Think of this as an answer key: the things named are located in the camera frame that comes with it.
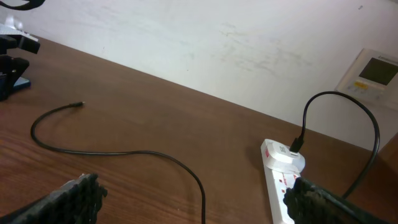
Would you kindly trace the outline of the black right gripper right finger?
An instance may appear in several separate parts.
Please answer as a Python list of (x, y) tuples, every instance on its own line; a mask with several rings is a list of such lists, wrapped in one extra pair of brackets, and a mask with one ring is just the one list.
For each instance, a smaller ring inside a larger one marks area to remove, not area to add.
[(302, 177), (286, 190), (283, 202), (295, 224), (388, 224)]

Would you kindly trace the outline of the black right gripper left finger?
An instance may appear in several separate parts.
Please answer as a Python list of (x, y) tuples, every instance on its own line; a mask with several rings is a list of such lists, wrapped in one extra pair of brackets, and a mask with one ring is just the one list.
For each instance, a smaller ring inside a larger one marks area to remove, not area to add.
[(108, 191), (97, 174), (83, 174), (3, 217), (6, 224), (96, 224)]

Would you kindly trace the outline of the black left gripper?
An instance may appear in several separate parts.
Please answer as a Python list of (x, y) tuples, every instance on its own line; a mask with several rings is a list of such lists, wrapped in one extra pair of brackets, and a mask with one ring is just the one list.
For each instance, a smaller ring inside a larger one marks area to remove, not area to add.
[(37, 54), (40, 43), (21, 35), (1, 35), (1, 101), (16, 92), (12, 91), (15, 82), (30, 65), (26, 59), (7, 54), (9, 49), (16, 48)]

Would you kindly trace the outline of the blue Samsung Galaxy smartphone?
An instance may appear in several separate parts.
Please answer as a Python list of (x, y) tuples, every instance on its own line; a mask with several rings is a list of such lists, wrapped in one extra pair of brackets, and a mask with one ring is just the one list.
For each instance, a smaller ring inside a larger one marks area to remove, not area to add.
[(12, 91), (19, 91), (25, 88), (28, 88), (31, 86), (31, 82), (30, 80), (23, 78), (23, 77), (19, 77), (17, 79), (17, 81), (15, 82), (14, 86), (12, 87)]

